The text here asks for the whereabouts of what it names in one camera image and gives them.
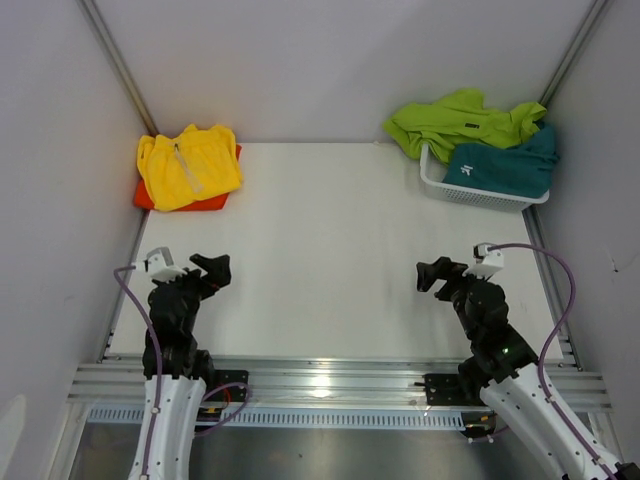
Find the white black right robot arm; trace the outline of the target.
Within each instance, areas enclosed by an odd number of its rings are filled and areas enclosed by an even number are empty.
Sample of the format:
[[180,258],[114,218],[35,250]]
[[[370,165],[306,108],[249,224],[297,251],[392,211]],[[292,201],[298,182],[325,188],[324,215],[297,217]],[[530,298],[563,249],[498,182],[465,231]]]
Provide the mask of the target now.
[[416,265],[417,290],[443,284],[435,297],[452,305],[471,350],[455,374],[425,375],[428,405],[488,407],[556,479],[638,478],[638,466],[603,446],[561,397],[510,324],[504,290],[483,269],[448,257]]

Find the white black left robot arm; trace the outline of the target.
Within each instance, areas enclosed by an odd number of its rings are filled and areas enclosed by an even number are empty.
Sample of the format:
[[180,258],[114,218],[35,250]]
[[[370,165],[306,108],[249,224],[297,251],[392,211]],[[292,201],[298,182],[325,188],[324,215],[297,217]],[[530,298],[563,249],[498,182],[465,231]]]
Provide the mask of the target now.
[[198,347],[194,326],[201,303],[231,283],[231,259],[193,254],[189,261],[193,269],[178,267],[162,247],[130,267],[153,283],[146,305],[122,286],[146,326],[144,412],[131,479],[188,477],[200,406],[218,391],[213,359]]

